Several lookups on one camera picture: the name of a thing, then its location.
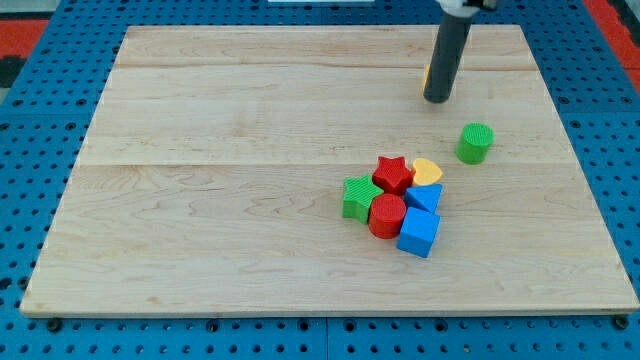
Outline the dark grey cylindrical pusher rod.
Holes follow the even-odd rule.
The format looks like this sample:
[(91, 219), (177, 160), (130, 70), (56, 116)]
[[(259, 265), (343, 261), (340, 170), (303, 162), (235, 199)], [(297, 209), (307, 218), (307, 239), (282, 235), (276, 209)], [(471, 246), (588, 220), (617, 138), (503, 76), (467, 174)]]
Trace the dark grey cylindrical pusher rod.
[(452, 92), (472, 18), (443, 14), (430, 62), (427, 91), (431, 103), (446, 102)]

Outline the white rod mount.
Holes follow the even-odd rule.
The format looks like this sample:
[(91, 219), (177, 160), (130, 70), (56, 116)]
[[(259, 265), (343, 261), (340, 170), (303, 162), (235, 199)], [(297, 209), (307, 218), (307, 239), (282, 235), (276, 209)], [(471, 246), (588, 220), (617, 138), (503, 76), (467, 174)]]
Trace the white rod mount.
[(459, 18), (473, 17), (479, 11), (495, 11), (498, 0), (436, 0), (442, 10)]

